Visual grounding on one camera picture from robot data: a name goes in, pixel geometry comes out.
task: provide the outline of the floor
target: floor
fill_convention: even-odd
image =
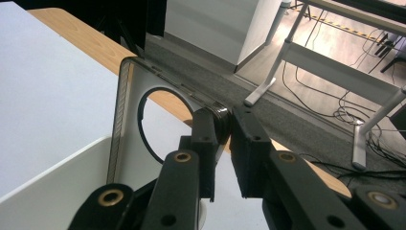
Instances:
[[[331,12],[321,11],[320,9],[314,7],[310,7],[310,10],[311,15],[316,16],[316,18],[321,15],[320,17],[325,19],[325,21],[332,21],[334,24],[351,28],[371,37],[379,38],[382,36],[382,32],[380,30],[368,25],[349,20]],[[271,44],[266,46],[259,54],[257,54],[244,67],[242,67],[236,73],[236,76],[254,84],[261,84],[266,79],[268,72],[271,69],[272,64],[274,63],[282,46],[282,43],[287,37],[298,14],[298,11],[287,10]],[[316,21],[317,20],[314,19],[308,20],[308,18],[304,18],[295,34],[294,41],[301,45],[306,45],[308,49],[314,50],[317,53],[329,58],[338,60],[365,73],[370,72],[380,60],[379,57],[374,55],[375,51],[379,47],[376,46],[373,41],[342,30],[338,30],[320,22],[317,23],[316,27],[314,27]],[[376,68],[374,68],[373,71],[371,71],[371,75],[382,81],[386,81],[400,87],[406,84],[406,65],[399,63],[388,69],[385,73],[380,73],[380,70],[390,60],[392,60],[394,56],[395,51],[391,51],[382,60],[382,62]],[[269,90],[299,106],[304,106],[304,104],[306,104],[306,106],[312,109],[315,113],[322,114],[320,116],[330,123],[345,128],[348,131],[353,130],[353,125],[339,121],[336,118],[329,117],[339,108],[339,99],[345,95],[346,89],[307,73],[305,70],[299,69],[297,71],[297,68],[289,63],[286,64],[284,75],[282,75],[283,64],[284,62],[277,71],[277,80],[275,84],[272,85]],[[290,92],[286,86],[283,85],[283,81],[303,103],[301,103],[298,98],[296,98],[292,92]],[[332,96],[327,96],[324,93],[316,92],[305,85],[317,88],[318,90],[331,94]],[[346,112],[352,113],[364,120],[368,119],[366,116],[372,116],[373,112],[380,107],[378,104],[372,103],[352,93],[349,93],[345,97],[345,100],[347,101],[344,104],[341,103],[341,105],[347,107]],[[360,110],[361,113],[351,109],[350,107],[355,107],[356,109]],[[401,104],[389,115],[395,113],[400,107]],[[342,117],[346,121],[351,121],[350,117],[347,117],[346,115],[343,115]],[[384,118],[379,123],[379,126],[384,130],[382,132],[380,142],[386,144],[389,149],[397,153],[406,154],[405,139],[403,139],[397,131],[387,131],[395,130],[395,127],[389,121],[389,119]],[[379,134],[377,127],[373,129],[373,133],[375,135]]]

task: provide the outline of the wooden table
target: wooden table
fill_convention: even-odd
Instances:
[[[126,57],[135,57],[126,48],[78,20],[67,11],[49,8],[29,12],[117,76],[119,75],[122,60]],[[181,121],[192,118],[183,103],[170,93],[160,92],[151,98]],[[277,150],[287,150],[287,148],[275,141],[273,141],[273,144]],[[350,196],[350,191],[341,181],[310,163],[309,166],[325,181],[330,189],[345,196]]]

